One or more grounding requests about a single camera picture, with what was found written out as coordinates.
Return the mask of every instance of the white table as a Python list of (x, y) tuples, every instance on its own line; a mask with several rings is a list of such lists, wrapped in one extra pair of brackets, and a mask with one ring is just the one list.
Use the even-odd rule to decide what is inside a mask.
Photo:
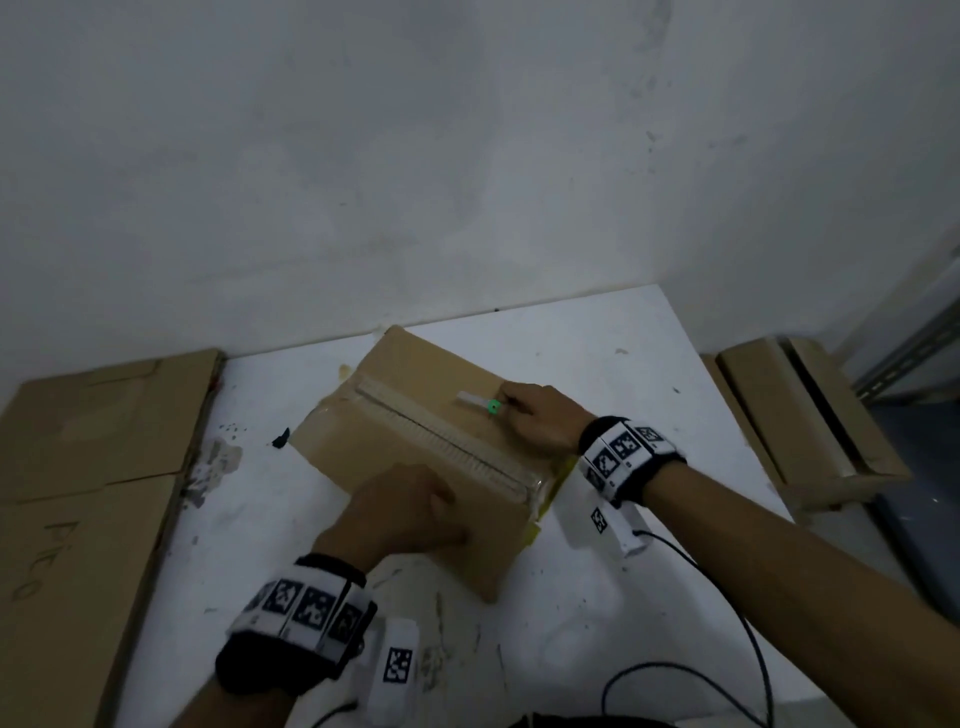
[[(411, 330), (501, 376), (552, 383), (593, 412), (645, 420), (691, 465), (789, 518), (657, 286)], [(358, 336), (227, 364), (206, 437), (242, 448), (239, 468), (203, 505), (180, 513), (118, 726), (167, 725), (210, 675), (239, 608), (342, 510), (342, 491), (293, 448), (270, 443), (299, 425), (346, 374), (343, 365), (355, 367), (375, 340)], [(723, 597), (663, 545), (628, 561), (591, 546), (585, 494), (590, 488), (579, 475), (565, 483), (493, 606), (423, 556), (391, 557), (370, 575), (382, 612), (416, 619), (421, 647), (442, 656), (431, 679), (417, 685), (412, 724), (502, 728), (526, 712), (596, 714), (615, 672), (655, 659), (696, 667), (761, 710), (755, 656)], [(668, 534), (647, 516), (654, 531)], [(821, 694), (761, 644), (778, 702)], [(347, 690), (346, 679), (320, 685), (289, 725), (309, 726), (351, 698)], [(665, 670), (621, 681), (610, 704), (612, 712), (667, 720), (729, 707), (698, 679)]]

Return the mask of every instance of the wall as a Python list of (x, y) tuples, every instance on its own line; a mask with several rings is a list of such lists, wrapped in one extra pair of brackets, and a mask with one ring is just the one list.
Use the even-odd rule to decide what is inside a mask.
[(656, 281), (839, 341), (960, 220), (960, 6), (0, 12), (0, 378)]

